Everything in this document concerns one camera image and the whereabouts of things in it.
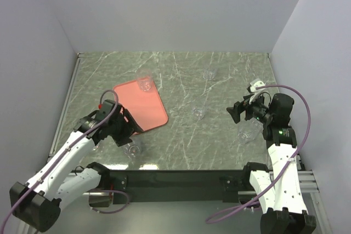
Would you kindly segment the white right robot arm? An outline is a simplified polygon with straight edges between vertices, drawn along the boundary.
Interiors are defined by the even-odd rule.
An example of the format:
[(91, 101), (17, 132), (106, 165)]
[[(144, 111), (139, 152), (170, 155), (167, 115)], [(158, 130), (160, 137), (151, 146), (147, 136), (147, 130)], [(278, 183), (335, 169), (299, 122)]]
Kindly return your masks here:
[(244, 113), (247, 121), (255, 118), (263, 125), (273, 175), (266, 165), (251, 162), (241, 177), (243, 187), (259, 196), (261, 233), (313, 233), (316, 229), (316, 218), (307, 210), (299, 183), (296, 133), (289, 125), (294, 103), (282, 93), (275, 94), (268, 106), (262, 95), (248, 95), (227, 108), (235, 123)]

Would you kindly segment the clear glass under right arm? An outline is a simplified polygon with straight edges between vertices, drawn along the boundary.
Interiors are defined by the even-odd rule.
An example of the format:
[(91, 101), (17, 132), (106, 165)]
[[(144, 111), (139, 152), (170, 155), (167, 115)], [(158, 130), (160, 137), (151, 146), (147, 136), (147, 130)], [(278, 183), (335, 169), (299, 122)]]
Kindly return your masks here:
[(239, 125), (238, 132), (238, 143), (248, 144), (252, 142), (259, 134), (262, 133), (263, 126), (256, 119), (250, 121), (244, 121), (243, 124)]

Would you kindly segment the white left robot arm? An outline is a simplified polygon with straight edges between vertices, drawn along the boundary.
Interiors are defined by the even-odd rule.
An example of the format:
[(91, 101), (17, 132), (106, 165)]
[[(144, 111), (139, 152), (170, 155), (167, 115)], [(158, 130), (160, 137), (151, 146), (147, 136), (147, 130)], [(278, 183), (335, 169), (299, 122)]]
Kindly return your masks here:
[(133, 134), (141, 132), (143, 129), (121, 104), (102, 101), (97, 110), (77, 122), (61, 149), (36, 175), (25, 184), (16, 182), (11, 187), (11, 215), (46, 232), (61, 211), (83, 193), (110, 192), (110, 169), (100, 163), (90, 163), (71, 180), (67, 177), (79, 161), (107, 137), (117, 146), (123, 146), (131, 141)]

